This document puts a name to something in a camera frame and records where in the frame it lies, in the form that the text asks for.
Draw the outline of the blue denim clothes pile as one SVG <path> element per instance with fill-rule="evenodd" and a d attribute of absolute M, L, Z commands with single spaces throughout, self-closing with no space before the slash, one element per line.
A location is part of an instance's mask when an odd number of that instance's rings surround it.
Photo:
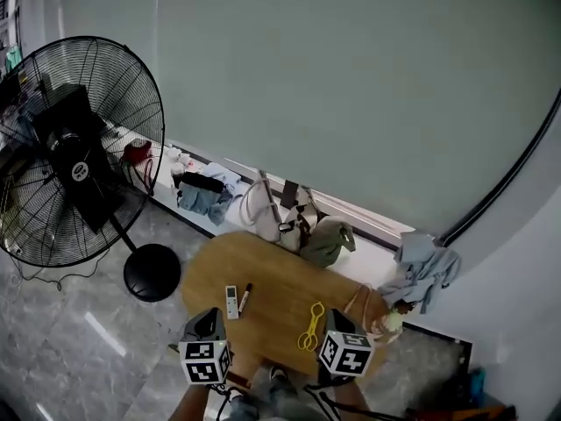
<path fill-rule="evenodd" d="M 236 198 L 241 196 L 241 176 L 220 164 L 211 162 L 200 171 L 193 172 L 218 179 L 224 183 L 221 194 L 181 183 L 177 189 L 177 206 L 196 214 L 207 216 L 214 225 L 223 223 L 226 213 Z"/>

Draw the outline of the person's right forearm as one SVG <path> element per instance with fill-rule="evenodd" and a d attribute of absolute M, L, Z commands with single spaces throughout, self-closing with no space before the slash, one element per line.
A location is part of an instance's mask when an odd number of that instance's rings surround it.
<path fill-rule="evenodd" d="M 355 410 L 370 410 L 355 381 L 348 381 L 343 385 L 336 386 L 334 394 L 337 403 L 350 406 Z M 340 410 L 339 414 L 341 421 L 370 421 L 370 418 L 362 413 Z"/>

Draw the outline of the grey roller blind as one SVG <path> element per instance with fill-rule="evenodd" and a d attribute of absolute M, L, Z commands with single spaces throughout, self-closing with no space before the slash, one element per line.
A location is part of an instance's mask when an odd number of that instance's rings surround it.
<path fill-rule="evenodd" d="M 159 0 L 171 139 L 440 233 L 561 89 L 561 0 Z"/>

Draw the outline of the person's leg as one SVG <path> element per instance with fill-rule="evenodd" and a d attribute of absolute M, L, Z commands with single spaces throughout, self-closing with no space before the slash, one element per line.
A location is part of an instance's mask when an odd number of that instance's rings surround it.
<path fill-rule="evenodd" d="M 272 408 L 260 400 L 254 400 L 238 387 L 228 388 L 230 414 L 226 421 L 264 421 L 273 414 Z"/>
<path fill-rule="evenodd" d="M 297 389 L 283 367 L 273 365 L 269 381 L 268 395 L 275 417 L 283 421 L 329 421 L 324 414 L 299 399 Z"/>

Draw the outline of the white remote control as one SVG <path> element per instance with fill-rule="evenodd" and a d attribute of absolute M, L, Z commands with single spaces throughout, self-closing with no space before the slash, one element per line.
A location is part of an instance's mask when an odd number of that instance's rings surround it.
<path fill-rule="evenodd" d="M 235 285 L 226 286 L 225 295 L 227 318 L 229 320 L 236 320 L 239 318 L 237 287 Z"/>

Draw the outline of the person's right leg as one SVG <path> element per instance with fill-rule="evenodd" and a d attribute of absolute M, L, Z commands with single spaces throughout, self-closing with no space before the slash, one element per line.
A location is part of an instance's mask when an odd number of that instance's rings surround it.
<path fill-rule="evenodd" d="M 269 381 L 268 395 L 275 417 L 283 421 L 329 421 L 324 414 L 299 399 L 297 389 L 283 367 L 273 365 Z"/>

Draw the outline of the yellow plastic tongs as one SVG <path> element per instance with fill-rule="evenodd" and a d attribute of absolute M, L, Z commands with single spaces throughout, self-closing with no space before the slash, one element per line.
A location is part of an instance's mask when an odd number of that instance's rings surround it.
<path fill-rule="evenodd" d="M 316 350 L 318 346 L 316 328 L 324 312 L 325 308 L 321 302 L 316 302 L 310 307 L 310 321 L 308 328 L 297 340 L 297 346 L 300 350 L 308 352 Z"/>

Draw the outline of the red bag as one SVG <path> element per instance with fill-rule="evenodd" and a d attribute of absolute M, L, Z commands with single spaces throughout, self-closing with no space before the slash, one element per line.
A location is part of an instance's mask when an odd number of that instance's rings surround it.
<path fill-rule="evenodd" d="M 131 183 L 140 183 L 149 195 L 153 194 L 152 142 L 145 139 L 134 139 L 128 143 L 120 159 L 120 167 Z"/>

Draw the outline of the person's left leg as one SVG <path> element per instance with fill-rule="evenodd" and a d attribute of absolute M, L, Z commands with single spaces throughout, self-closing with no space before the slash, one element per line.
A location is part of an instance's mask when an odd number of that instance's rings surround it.
<path fill-rule="evenodd" d="M 272 408 L 260 400 L 254 400 L 238 387 L 228 388 L 230 414 L 226 421 L 264 421 L 273 414 Z"/>

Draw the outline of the olive green bag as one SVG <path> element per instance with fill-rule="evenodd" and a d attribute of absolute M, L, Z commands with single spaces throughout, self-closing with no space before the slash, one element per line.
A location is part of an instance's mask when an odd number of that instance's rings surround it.
<path fill-rule="evenodd" d="M 318 222 L 307 244 L 301 248 L 300 256 L 326 268 L 337 261 L 342 248 L 349 253 L 356 251 L 352 226 L 342 218 L 327 216 Z"/>

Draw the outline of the white crumpled cloth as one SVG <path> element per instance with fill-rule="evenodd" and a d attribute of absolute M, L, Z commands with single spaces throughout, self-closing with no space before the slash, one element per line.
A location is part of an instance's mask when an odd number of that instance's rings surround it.
<path fill-rule="evenodd" d="M 165 149 L 167 168 L 171 176 L 183 175 L 189 169 L 191 157 L 189 153 L 183 152 L 176 146 L 168 146 Z"/>

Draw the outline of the pink transparent tote bag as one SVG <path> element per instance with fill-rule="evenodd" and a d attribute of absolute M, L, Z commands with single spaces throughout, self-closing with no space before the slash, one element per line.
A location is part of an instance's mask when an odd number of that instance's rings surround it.
<path fill-rule="evenodd" d="M 359 324 L 365 329 L 368 338 L 371 339 L 377 346 L 389 345 L 396 341 L 403 332 L 404 323 L 403 309 L 400 306 L 400 302 L 395 303 L 391 306 L 383 305 L 383 311 L 378 315 L 375 315 L 373 313 L 371 298 L 372 296 L 376 296 L 376 293 L 370 285 L 359 284 L 351 299 L 344 307 L 344 313 L 346 315 L 349 315 L 352 309 L 357 305 L 357 301 L 360 296 L 365 296 L 366 299 L 363 304 L 360 305 L 361 318 Z M 387 315 L 393 311 L 399 312 L 403 317 L 402 329 L 396 334 L 388 332 L 384 327 L 384 321 Z"/>

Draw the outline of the black garment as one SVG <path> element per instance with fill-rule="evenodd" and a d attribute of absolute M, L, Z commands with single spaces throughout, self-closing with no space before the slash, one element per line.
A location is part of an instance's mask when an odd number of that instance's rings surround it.
<path fill-rule="evenodd" d="M 199 189 L 206 189 L 217 194 L 221 194 L 224 190 L 224 183 L 218 179 L 208 177 L 202 174 L 185 172 L 181 175 L 172 176 L 174 186 L 178 189 L 181 183 L 196 187 Z"/>

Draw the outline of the oval wooden coffee table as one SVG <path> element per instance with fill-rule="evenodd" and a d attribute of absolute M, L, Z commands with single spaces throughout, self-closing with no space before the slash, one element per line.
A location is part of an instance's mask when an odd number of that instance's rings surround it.
<path fill-rule="evenodd" d="M 249 232 L 216 236 L 186 266 L 181 295 L 188 314 L 225 305 L 225 287 L 252 291 L 238 320 L 226 320 L 227 338 L 234 353 L 229 379 L 247 388 L 259 368 L 276 362 L 305 375 L 317 372 L 316 356 L 300 350 L 298 337 L 307 330 L 310 307 L 321 302 L 343 310 L 359 286 L 354 280 L 310 262 Z M 386 305 L 376 292 L 373 313 Z M 360 323 L 360 296 L 349 317 Z"/>

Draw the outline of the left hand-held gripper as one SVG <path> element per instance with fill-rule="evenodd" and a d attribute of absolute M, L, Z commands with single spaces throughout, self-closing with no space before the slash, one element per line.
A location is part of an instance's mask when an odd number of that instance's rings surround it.
<path fill-rule="evenodd" d="M 181 367 L 190 385 L 222 384 L 231 366 L 224 316 L 217 307 L 204 310 L 185 325 L 179 343 Z"/>

